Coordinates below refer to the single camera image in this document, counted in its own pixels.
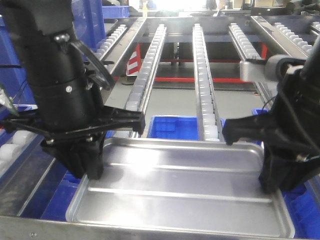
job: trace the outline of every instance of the metal frame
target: metal frame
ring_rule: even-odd
[[[286,22],[284,17],[279,17],[281,20],[278,22]],[[277,21],[278,17],[269,17],[270,21]],[[319,21],[319,17],[307,17],[307,21]],[[120,19],[116,24],[126,24],[128,30],[118,41],[118,44],[107,53],[103,58],[105,61],[113,61],[114,64],[109,67],[110,73],[114,77],[118,77],[123,73],[125,65],[134,51],[138,42],[150,42],[153,37],[153,33],[159,24],[165,24],[167,26],[168,36],[166,42],[191,42],[192,41],[192,26],[200,23],[203,27],[203,34],[206,42],[218,42],[226,41],[231,42],[231,38],[228,35],[228,26],[230,23],[238,23],[239,27],[248,36],[251,42],[260,42],[260,38],[265,40],[265,43],[278,54],[291,54],[295,57],[305,57],[306,55],[300,51],[295,45],[293,45],[287,38],[284,39],[278,34],[274,35],[274,27],[261,16],[257,17],[187,17],[187,18],[133,18],[133,19]],[[103,93],[104,100],[108,94]],[[39,141],[35,141],[33,147],[39,144]],[[4,209],[3,204],[0,208],[0,239],[21,239],[21,240],[62,240],[62,239],[77,239],[77,240],[119,240],[119,239],[141,239],[141,240],[162,240],[165,236],[166,239],[184,239],[184,240],[285,240],[284,238],[272,238],[272,237],[257,237],[257,236],[244,236],[236,234],[199,234],[193,232],[192,234],[183,234],[179,231],[167,231],[161,234],[157,230],[137,230],[137,229],[125,229],[114,228],[107,225],[94,225],[94,224],[81,224],[70,223],[61,221],[49,221],[40,219],[29,219],[17,217],[21,213],[23,207],[30,199],[30,196],[40,185],[48,173],[48,170],[53,165],[54,159],[48,157],[44,153],[37,154],[37,148],[35,148],[34,154],[28,153],[24,155],[25,160],[21,165],[13,165],[10,169],[10,175],[7,178],[2,178],[0,183],[0,193],[7,191],[10,184],[13,186],[21,185],[19,191],[21,194],[27,193],[27,197],[21,198],[18,207],[15,207],[14,211],[10,208]],[[42,168],[39,168],[39,163],[44,162]],[[32,180],[31,189],[25,188],[26,182]],[[14,201],[14,198],[10,198],[10,194],[7,195],[7,204]]]

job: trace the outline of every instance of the blue bin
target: blue bin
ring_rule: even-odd
[[[155,115],[151,118],[147,137],[199,140],[197,117]]]
[[[0,65],[20,65],[19,59],[14,50],[7,28],[0,16]],[[31,89],[25,87],[26,72],[23,68],[0,68],[0,83],[2,83],[9,96],[17,97],[14,103],[35,104]]]
[[[90,9],[92,15],[94,43],[95,47],[98,49],[104,42],[104,39],[106,39],[105,22],[102,11],[102,1],[90,0]]]
[[[41,219],[66,221],[66,211],[80,183],[69,171],[64,175],[60,185],[43,212]]]
[[[106,38],[101,0],[73,0],[72,13],[77,37],[94,52]]]
[[[252,115],[259,115],[259,114],[265,114],[267,113],[268,110],[267,109],[262,109],[262,108],[253,108],[252,109]]]
[[[320,209],[305,185],[282,195],[295,227],[294,237],[320,239]]]
[[[102,6],[104,19],[120,19],[129,17],[129,6]]]

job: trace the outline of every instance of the conveyor rack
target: conveyor rack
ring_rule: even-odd
[[[200,24],[195,24],[193,27],[192,48],[199,139],[223,141],[222,125],[215,98],[206,42]]]
[[[292,19],[299,21],[300,18],[293,17]],[[319,17],[309,17],[307,18],[308,24],[311,25],[314,22],[319,22]],[[282,18],[277,17],[271,18],[270,22],[274,23],[282,23]],[[206,56],[206,42],[231,42],[232,39],[229,36],[229,26],[232,23],[236,23],[237,26],[243,31],[245,36],[248,38],[250,42],[260,42],[262,40],[268,48],[275,54],[287,54],[294,57],[305,58],[307,56],[306,52],[299,48],[296,44],[294,44],[288,37],[286,37],[280,30],[273,26],[273,24],[269,23],[266,19],[261,16],[252,16],[252,17],[217,17],[217,18],[133,18],[133,19],[122,19],[117,24],[123,30],[115,33],[116,35],[111,35],[116,44],[113,46],[108,44],[109,50],[104,49],[105,51],[98,51],[97,56],[100,57],[103,61],[112,61],[114,64],[110,64],[108,69],[110,73],[114,77],[118,77],[123,72],[125,65],[131,56],[133,50],[136,45],[140,41],[150,42],[150,39],[157,40],[158,39],[158,48],[152,48],[152,45],[149,50],[152,50],[155,54],[152,59],[152,66],[150,69],[148,81],[144,82],[146,88],[144,88],[145,93],[143,94],[140,103],[131,104],[132,99],[137,99],[138,94],[135,96],[131,96],[132,98],[128,98],[127,107],[133,109],[138,109],[145,112],[148,104],[148,100],[150,97],[152,84],[154,81],[154,76],[157,71],[157,66],[159,63],[162,46],[164,42],[183,42],[190,43],[193,42],[194,49],[200,49],[201,45],[203,46],[205,61],[197,62],[197,52],[194,53],[195,60],[195,73],[199,73],[199,69],[203,67],[203,63],[205,63],[205,69],[208,73],[207,80],[208,84],[205,83],[206,86],[209,86],[211,92],[211,103],[214,105],[213,111],[215,112],[215,123],[218,125],[218,132],[221,132],[221,123],[219,121],[219,114],[217,114],[217,106],[216,101],[214,99],[214,89],[212,84],[212,76],[210,75],[210,68],[208,62],[208,56]],[[197,45],[194,40],[199,40],[199,43],[202,41],[202,44]],[[139,86],[142,81],[139,80],[143,77],[144,70],[141,71],[140,77],[137,78],[136,84],[133,86],[133,89]],[[196,85],[196,93],[197,97],[197,107],[200,108],[201,105],[201,94],[200,93],[200,83],[198,79],[195,81]],[[269,92],[260,92],[264,96],[264,101],[266,101],[270,96]],[[102,92],[103,98],[106,100],[108,97],[108,93]],[[201,110],[198,112],[198,118],[202,117],[203,112]],[[37,168],[37,162],[41,156],[39,149],[29,154],[29,159],[34,165],[33,170],[30,168],[30,165],[24,164],[22,166],[17,167],[17,169],[11,169],[12,177],[10,179],[6,179],[5,186],[0,185],[0,191],[8,190],[8,186],[14,186],[16,184],[21,184],[22,179],[24,182],[30,181],[28,188],[26,191],[29,191],[31,187],[33,187],[32,193],[29,193],[25,202],[15,202],[14,199],[11,199],[12,202],[8,205],[1,206],[1,216],[0,216],[0,237],[2,239],[46,239],[46,240],[54,240],[54,239],[180,239],[183,238],[185,240],[194,240],[194,239],[206,239],[206,240],[215,240],[215,239],[237,239],[237,240],[249,240],[249,239],[260,239],[260,240],[281,240],[283,238],[278,237],[267,237],[267,236],[248,236],[248,235],[237,235],[237,234],[208,234],[208,235],[200,235],[198,233],[194,234],[182,234],[177,231],[168,231],[166,233],[161,233],[158,231],[144,231],[144,230],[136,230],[136,229],[125,229],[125,228],[113,228],[112,226],[105,225],[96,225],[96,224],[77,224],[77,223],[69,223],[69,222],[61,222],[61,221],[50,221],[50,220],[39,220],[39,219],[29,219],[18,217],[21,214],[21,209],[23,209],[27,204],[28,200],[30,200],[33,194],[37,191],[37,188],[41,185],[41,182],[47,178],[51,171],[52,166],[54,165],[54,160],[52,158],[41,159],[44,163],[41,168]],[[310,181],[310,189],[313,186],[317,186],[318,178],[314,178]],[[23,194],[26,195],[25,192],[17,192],[16,197],[19,198]]]

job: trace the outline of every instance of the aluminum tray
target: aluminum tray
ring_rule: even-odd
[[[281,193],[265,194],[254,144],[110,138],[100,180],[82,182],[69,222],[115,228],[292,238]]]

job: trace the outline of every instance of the white roller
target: white roller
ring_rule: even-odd
[[[13,135],[12,143],[23,147],[24,145],[30,143],[34,135],[35,134],[33,132],[26,130],[16,131],[16,133]]]
[[[137,111],[138,110],[138,102],[137,101],[128,101],[125,105],[126,110]]]
[[[21,152],[21,146],[17,144],[4,144],[0,147],[0,161],[16,159]]]
[[[205,139],[217,139],[218,137],[218,127],[216,125],[205,125],[204,128],[204,138]]]

